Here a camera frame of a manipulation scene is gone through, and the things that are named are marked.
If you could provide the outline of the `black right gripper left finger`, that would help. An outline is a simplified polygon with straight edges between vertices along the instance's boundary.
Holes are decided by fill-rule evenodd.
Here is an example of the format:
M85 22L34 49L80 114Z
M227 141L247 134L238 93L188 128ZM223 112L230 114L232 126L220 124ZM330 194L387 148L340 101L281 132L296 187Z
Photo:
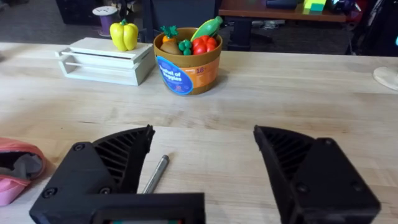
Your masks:
M29 211L35 223L91 223L117 194L136 194L155 131L128 129L69 150Z

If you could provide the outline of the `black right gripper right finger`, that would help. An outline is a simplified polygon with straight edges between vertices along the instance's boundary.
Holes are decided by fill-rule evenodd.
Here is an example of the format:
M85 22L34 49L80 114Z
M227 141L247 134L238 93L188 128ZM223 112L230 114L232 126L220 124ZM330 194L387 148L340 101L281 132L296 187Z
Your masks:
M282 223L372 223L381 203L332 138L254 127Z

